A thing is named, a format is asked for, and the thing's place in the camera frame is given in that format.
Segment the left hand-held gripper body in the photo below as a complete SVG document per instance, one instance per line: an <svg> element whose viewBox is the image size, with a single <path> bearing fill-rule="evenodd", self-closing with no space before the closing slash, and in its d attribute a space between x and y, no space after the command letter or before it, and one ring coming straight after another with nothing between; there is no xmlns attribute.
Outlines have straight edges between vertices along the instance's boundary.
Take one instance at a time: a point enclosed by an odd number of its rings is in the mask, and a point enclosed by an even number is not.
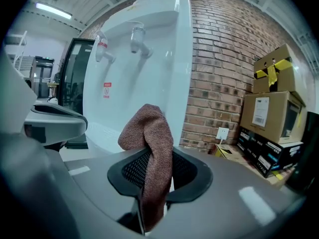
<svg viewBox="0 0 319 239"><path fill-rule="evenodd" d="M0 52L0 132L20 133L36 99L34 91L2 50Z"/></svg>

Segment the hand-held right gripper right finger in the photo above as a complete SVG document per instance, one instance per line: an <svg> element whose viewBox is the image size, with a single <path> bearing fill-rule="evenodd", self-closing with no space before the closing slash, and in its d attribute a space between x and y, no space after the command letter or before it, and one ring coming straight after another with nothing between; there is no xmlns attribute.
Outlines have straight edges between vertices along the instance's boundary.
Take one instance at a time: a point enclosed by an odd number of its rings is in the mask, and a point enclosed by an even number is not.
<svg viewBox="0 0 319 239"><path fill-rule="evenodd" d="M203 161L212 171L212 183L194 201L172 204L151 239L272 239L304 203L242 164L177 149Z"/></svg>

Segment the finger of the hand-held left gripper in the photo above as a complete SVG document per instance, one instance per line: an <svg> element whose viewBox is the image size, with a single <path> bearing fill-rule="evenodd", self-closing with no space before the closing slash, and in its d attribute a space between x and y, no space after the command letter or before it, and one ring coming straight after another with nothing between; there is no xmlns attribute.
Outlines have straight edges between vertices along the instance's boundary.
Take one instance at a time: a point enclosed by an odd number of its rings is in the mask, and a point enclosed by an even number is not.
<svg viewBox="0 0 319 239"><path fill-rule="evenodd" d="M54 103L36 102L24 121L23 132L49 146L77 138L87 127L87 119L77 112Z"/></svg>

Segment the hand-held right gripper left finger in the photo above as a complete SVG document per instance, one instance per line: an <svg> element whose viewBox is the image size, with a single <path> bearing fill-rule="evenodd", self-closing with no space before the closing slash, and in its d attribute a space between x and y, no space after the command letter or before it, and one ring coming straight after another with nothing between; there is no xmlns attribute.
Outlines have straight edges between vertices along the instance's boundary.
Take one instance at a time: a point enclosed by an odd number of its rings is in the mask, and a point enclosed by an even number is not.
<svg viewBox="0 0 319 239"><path fill-rule="evenodd" d="M141 199L150 155L142 148L65 162L84 206L76 220L98 232L145 234Z"/></svg>

